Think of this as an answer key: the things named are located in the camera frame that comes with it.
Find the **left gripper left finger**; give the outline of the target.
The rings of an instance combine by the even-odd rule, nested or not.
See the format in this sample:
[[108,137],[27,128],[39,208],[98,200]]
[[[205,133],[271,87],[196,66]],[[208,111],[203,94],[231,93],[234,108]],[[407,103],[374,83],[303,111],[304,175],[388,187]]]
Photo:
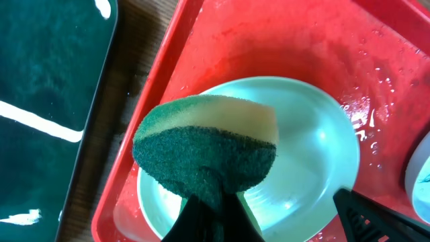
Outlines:
[[213,211],[193,195],[162,242],[264,242],[236,194],[222,194]]

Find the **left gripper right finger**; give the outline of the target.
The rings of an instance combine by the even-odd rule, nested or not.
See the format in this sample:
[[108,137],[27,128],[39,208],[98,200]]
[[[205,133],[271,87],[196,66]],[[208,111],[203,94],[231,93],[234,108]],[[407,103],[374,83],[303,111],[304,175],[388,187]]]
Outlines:
[[345,236],[352,242],[429,242],[429,226],[341,188],[333,196]]

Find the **mint plate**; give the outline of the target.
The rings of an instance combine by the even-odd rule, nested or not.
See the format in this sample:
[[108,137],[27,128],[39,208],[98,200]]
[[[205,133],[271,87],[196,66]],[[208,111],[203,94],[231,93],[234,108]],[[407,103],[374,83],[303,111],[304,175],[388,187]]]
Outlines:
[[404,185],[413,210],[422,221],[429,223],[429,133],[409,160]]

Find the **green scrub sponge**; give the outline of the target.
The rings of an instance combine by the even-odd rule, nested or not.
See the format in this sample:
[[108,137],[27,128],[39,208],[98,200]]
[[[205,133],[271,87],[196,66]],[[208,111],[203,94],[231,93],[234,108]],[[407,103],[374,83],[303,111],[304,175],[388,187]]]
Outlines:
[[153,108],[132,139],[132,156],[165,189],[213,210],[223,194],[260,184],[276,157],[275,110],[223,95],[192,95]]

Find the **white plate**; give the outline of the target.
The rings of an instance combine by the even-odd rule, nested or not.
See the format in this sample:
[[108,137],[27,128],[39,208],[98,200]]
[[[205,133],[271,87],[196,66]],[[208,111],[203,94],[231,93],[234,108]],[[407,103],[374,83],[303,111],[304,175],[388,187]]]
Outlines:
[[[273,165],[260,184],[236,193],[264,241],[306,241],[330,223],[337,214],[334,193],[353,187],[359,169],[359,143],[339,103],[311,84],[282,77],[240,79],[198,95],[236,97],[275,110],[279,142]],[[140,172],[144,184],[162,186],[141,167]],[[170,192],[166,203],[176,197],[181,214],[189,198]],[[160,216],[169,219],[161,239],[179,217],[154,206],[145,206],[144,214],[153,227]]]

